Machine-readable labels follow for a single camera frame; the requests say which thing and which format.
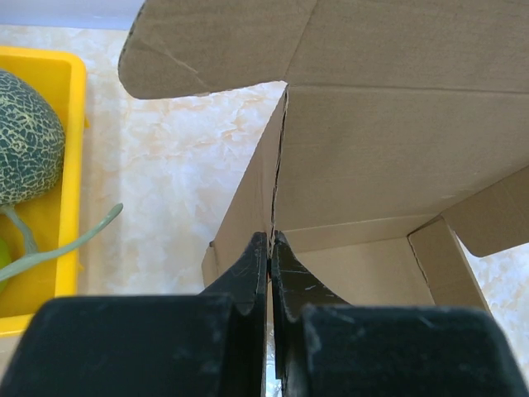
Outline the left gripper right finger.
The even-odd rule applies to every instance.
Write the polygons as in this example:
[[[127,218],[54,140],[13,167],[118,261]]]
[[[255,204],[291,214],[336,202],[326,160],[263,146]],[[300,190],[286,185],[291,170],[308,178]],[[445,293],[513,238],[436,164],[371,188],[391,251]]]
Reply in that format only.
[[[480,309],[348,304],[277,232],[275,375],[286,396],[525,396],[508,341]]]

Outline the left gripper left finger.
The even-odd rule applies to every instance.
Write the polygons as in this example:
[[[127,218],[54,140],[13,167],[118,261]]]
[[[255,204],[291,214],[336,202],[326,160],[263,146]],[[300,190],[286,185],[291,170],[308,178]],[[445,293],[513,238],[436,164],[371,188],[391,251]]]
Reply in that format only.
[[[267,237],[195,295],[45,303],[2,378],[4,396],[262,396]]]

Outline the brown cardboard box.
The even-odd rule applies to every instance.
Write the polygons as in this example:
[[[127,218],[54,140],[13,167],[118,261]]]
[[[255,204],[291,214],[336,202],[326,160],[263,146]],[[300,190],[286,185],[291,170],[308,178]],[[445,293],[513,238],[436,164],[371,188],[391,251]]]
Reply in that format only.
[[[286,89],[203,258],[255,232],[351,304],[488,304],[465,252],[528,240],[525,1],[147,1],[138,99]]]

